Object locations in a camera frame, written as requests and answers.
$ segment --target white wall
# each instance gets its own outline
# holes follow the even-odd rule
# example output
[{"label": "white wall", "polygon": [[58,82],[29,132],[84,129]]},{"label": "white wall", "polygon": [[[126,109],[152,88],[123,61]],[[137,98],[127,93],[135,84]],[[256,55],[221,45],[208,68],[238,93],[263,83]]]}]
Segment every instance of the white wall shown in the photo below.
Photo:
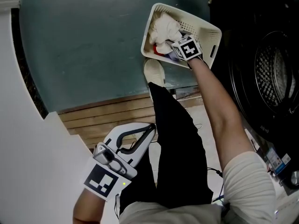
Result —
[{"label": "white wall", "polygon": [[0,12],[0,223],[72,223],[91,155],[56,113],[43,120],[14,54],[10,12]]}]

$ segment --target white cloth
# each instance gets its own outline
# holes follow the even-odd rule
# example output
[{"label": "white cloth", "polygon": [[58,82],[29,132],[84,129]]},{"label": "white cloth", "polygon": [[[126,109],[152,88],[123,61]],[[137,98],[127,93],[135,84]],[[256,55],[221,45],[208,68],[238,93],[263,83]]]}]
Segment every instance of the white cloth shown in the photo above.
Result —
[{"label": "white cloth", "polygon": [[160,17],[155,14],[153,18],[148,31],[149,43],[157,44],[157,52],[168,54],[172,52],[172,48],[165,41],[177,42],[182,39],[179,32],[181,25],[165,12],[162,12]]},{"label": "white cloth", "polygon": [[[231,211],[249,224],[272,223],[275,190],[264,162],[255,152],[233,158],[224,168],[223,180],[224,201],[230,203]],[[157,203],[136,202],[120,216],[120,224],[185,223],[220,224],[221,206],[206,204],[168,209]]]}]

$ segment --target forearm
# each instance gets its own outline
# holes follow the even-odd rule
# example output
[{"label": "forearm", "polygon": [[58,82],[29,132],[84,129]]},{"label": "forearm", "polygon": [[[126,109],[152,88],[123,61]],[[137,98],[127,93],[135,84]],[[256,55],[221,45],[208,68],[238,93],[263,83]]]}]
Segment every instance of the forearm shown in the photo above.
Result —
[{"label": "forearm", "polygon": [[189,61],[196,76],[206,112],[209,116],[221,167],[236,155],[252,150],[237,107],[206,64],[199,59]]},{"label": "forearm", "polygon": [[74,224],[100,223],[104,211],[105,200],[84,189],[73,211]]}]

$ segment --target wooden floor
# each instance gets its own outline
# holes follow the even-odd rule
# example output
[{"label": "wooden floor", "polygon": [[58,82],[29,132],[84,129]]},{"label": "wooden floor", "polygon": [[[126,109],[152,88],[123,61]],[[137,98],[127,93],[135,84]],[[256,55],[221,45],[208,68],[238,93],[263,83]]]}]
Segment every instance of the wooden floor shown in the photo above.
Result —
[{"label": "wooden floor", "polygon": [[[185,108],[203,105],[201,96],[179,101]],[[78,107],[59,114],[70,134],[79,134],[88,148],[102,142],[116,126],[130,122],[155,123],[155,111],[149,94],[105,101]],[[136,141],[134,135],[124,137],[123,144]]]}]

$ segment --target label sticker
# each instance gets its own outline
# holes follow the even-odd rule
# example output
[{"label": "label sticker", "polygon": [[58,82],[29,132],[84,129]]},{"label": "label sticker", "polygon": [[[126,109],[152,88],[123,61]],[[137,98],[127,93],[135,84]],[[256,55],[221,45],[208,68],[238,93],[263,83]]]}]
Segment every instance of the label sticker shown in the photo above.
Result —
[{"label": "label sticker", "polygon": [[287,165],[288,162],[291,161],[291,158],[288,154],[285,154],[285,156],[281,160],[282,162],[284,162],[285,165]]},{"label": "label sticker", "polygon": [[281,161],[280,157],[273,148],[271,148],[267,153],[267,158],[274,168],[276,174],[280,173],[285,168],[284,162]]}]

